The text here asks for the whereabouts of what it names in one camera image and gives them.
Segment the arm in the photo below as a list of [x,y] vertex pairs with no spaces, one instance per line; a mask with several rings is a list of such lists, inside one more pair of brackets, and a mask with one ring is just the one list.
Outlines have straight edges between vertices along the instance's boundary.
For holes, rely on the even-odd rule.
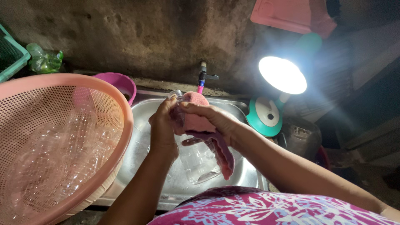
[[325,195],[400,221],[400,212],[336,174],[268,141],[251,127],[214,106],[181,104],[187,113],[206,117],[226,143],[240,152],[279,190]]
[[145,225],[153,219],[165,178],[178,157],[178,146],[168,115],[175,102],[175,99],[165,100],[150,117],[150,152],[99,225]]

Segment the faucet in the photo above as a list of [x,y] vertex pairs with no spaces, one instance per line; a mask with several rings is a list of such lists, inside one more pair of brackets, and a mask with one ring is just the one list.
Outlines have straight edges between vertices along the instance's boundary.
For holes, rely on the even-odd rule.
[[207,75],[207,63],[206,62],[201,62],[200,64],[200,73],[199,73],[199,83],[197,86],[197,93],[202,93],[203,88],[204,88],[204,82],[206,79],[211,79],[211,80],[218,80],[220,77],[217,75]]

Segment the person's left hand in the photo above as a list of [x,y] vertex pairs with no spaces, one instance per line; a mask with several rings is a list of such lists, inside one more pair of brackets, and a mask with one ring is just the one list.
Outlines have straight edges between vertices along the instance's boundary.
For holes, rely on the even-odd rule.
[[151,125],[150,151],[160,153],[167,159],[176,160],[179,149],[175,143],[174,131],[169,112],[176,106],[176,98],[161,103],[157,112],[149,118]]

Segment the lamp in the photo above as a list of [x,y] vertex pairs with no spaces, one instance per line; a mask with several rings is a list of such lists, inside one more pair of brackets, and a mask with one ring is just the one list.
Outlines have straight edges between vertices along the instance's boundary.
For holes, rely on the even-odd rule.
[[297,65],[308,64],[322,45],[318,34],[303,35],[285,58],[267,56],[260,60],[258,69],[262,77],[273,87],[282,91],[275,101],[264,96],[253,96],[250,100],[250,126],[266,137],[277,135],[282,128],[283,106],[291,94],[301,94],[307,89],[304,72]]

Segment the person's right hand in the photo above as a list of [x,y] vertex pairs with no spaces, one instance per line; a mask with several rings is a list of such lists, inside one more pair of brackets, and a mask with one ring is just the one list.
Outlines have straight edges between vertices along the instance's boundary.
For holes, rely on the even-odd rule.
[[206,117],[208,121],[223,135],[226,144],[231,147],[234,147],[233,135],[236,133],[236,130],[245,126],[244,123],[241,123],[232,114],[216,106],[204,106],[192,102],[181,102],[180,107],[186,113]]

